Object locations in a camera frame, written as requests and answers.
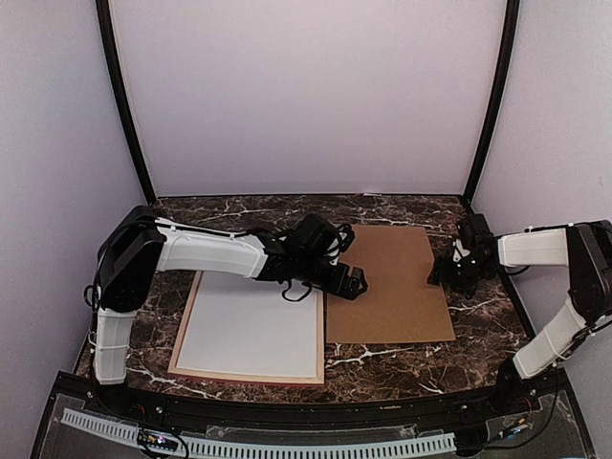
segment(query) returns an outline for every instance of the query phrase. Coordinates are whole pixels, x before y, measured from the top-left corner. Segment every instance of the dark marble surface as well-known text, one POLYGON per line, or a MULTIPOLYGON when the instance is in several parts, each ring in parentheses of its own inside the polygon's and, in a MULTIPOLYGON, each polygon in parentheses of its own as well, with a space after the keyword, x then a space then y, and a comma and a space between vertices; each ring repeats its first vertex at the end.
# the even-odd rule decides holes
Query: dark marble surface
MULTIPOLYGON (((254 226, 280 230, 309 212, 334 224, 412 225, 426 228, 435 253, 456 237, 465 215, 457 198, 431 196, 247 196, 168 198, 160 216, 219 230, 254 226)), ((498 279, 483 281, 472 299, 447 292, 456 341, 361 345, 328 344, 325 385, 316 388, 205 382, 167 374, 194 273, 155 276, 135 320, 127 361, 130 386, 167 394, 262 403, 352 403, 493 385, 498 365, 527 342, 513 304, 498 279)), ((77 373, 86 375, 85 350, 77 373)))

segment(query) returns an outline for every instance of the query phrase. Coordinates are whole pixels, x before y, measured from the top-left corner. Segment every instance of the white board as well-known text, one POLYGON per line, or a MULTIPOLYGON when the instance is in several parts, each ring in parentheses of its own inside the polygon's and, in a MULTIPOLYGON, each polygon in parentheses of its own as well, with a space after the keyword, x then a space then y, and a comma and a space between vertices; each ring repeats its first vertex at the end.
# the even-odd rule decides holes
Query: white board
POLYGON ((158 196, 463 192, 506 0, 111 6, 158 196))
POLYGON ((198 273, 168 372, 250 383, 323 383, 320 295, 312 292, 293 303, 281 297, 282 290, 274 282, 198 273))

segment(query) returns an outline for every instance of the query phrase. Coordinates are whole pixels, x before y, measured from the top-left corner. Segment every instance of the white perforated strip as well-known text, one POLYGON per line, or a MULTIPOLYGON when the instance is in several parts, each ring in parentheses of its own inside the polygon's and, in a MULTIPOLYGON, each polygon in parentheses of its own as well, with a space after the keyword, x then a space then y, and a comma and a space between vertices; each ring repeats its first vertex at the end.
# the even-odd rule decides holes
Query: white perforated strip
MULTIPOLYGON (((107 421, 95 415, 64 409, 62 424, 98 437, 136 448, 138 428, 107 421)), ((276 446, 219 442, 182 435, 192 458, 232 459, 404 459, 455 451, 454 434, 447 433, 411 440, 343 446, 276 446)), ((174 453, 183 457, 183 446, 174 453)))

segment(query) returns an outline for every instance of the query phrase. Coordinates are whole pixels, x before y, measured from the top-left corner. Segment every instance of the black pole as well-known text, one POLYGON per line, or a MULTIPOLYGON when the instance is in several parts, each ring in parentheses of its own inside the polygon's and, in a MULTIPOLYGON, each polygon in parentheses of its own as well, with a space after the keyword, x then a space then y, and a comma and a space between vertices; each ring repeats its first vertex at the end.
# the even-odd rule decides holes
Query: black pole
POLYGON ((111 78, 113 92, 115 93, 115 103, 119 110, 121 124, 127 146, 132 156, 132 162, 136 168, 138 179, 141 182, 142 193, 148 204, 153 204, 157 201, 149 172, 146 169, 144 156, 142 155, 141 145, 138 142, 132 112, 127 101, 127 93, 123 84, 123 76, 119 62, 119 54, 117 53, 117 43, 115 42, 115 34, 113 33, 113 22, 111 20, 111 12, 108 5, 108 0, 96 0, 98 8, 99 32, 102 36, 102 45, 104 46, 104 54, 106 55, 106 65, 108 66, 108 74, 111 78))
POLYGON ((508 77, 508 69, 510 68, 510 58, 513 53, 514 33, 516 32, 519 4, 520 0, 508 0, 506 4, 504 30, 501 34, 501 45, 499 46, 499 56, 497 57, 497 66, 495 68, 495 77, 493 78, 489 106, 487 107, 487 115, 485 116, 485 122, 482 126, 482 132, 480 133, 480 140, 478 141, 474 161, 471 165, 470 177, 468 178, 466 189, 463 192, 463 198, 467 203, 471 203, 471 200, 474 198, 491 146, 491 139, 493 137, 493 131, 495 130, 501 99, 504 96, 504 87, 506 86, 506 78, 508 77))

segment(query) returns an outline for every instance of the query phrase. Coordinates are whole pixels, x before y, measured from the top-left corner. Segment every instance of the cardboard sheet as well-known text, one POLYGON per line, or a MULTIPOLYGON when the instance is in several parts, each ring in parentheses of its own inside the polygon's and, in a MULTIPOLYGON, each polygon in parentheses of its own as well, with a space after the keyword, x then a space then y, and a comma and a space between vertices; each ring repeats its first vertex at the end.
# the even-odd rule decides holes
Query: cardboard sheet
POLYGON ((355 301, 329 296, 327 342, 455 340, 442 287, 426 283, 433 252, 420 227, 354 226, 340 260, 365 271, 368 291, 355 301))
MULTIPOLYGON (((285 301, 284 287, 198 273, 168 373, 246 383, 323 384, 323 304, 285 301)), ((292 294, 300 295, 295 286, 292 294)))

